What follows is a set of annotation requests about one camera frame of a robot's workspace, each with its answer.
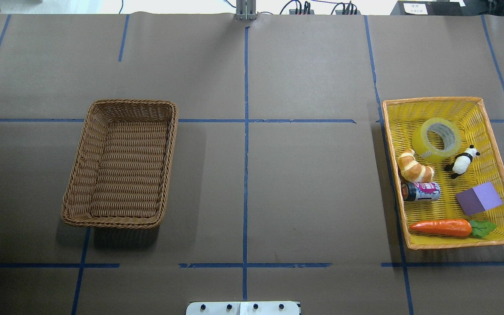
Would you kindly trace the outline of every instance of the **white metal plate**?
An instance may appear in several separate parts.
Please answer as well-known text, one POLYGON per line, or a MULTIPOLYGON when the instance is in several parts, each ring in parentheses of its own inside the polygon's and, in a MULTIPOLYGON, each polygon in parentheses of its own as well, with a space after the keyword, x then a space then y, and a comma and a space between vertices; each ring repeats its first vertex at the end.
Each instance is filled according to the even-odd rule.
POLYGON ((193 302, 186 309, 186 315, 300 315, 300 313, 300 303, 293 301, 193 302))

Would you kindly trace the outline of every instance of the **gray table surface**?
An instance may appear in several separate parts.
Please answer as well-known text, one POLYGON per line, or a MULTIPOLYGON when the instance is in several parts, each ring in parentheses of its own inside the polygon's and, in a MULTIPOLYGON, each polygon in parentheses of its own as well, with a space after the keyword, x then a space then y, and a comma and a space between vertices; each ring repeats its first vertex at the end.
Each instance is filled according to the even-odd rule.
POLYGON ((504 245, 399 239, 379 102, 420 96, 484 98, 504 161, 504 18, 0 15, 0 314, 504 313, 504 245), (180 109, 146 249, 60 221, 100 98, 180 109))

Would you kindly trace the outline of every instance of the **toy carrot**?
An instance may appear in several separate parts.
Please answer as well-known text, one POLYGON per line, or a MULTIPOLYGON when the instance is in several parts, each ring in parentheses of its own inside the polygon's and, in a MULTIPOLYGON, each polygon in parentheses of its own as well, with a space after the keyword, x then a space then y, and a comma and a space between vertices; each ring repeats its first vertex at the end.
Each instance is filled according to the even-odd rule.
POLYGON ((467 237, 472 235, 478 238, 485 237, 496 228, 497 225, 489 221, 466 221, 464 219, 427 220, 410 225, 410 229, 414 231, 433 235, 456 237, 467 237))

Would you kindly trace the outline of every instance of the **purple cube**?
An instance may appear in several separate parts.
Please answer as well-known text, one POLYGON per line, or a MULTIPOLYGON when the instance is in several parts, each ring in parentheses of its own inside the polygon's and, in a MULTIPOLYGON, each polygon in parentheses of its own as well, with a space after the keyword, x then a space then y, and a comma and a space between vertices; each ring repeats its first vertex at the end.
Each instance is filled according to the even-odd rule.
POLYGON ((501 197, 491 182, 475 186, 456 194, 458 203, 466 215, 482 213, 503 204, 501 197))

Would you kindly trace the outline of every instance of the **white paper label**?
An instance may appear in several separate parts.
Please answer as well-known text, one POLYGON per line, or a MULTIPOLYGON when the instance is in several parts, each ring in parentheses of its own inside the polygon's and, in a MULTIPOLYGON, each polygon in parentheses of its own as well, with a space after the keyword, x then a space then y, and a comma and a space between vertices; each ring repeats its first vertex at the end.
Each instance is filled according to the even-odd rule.
POLYGON ((409 14, 427 15, 425 3, 404 3, 404 10, 409 14))

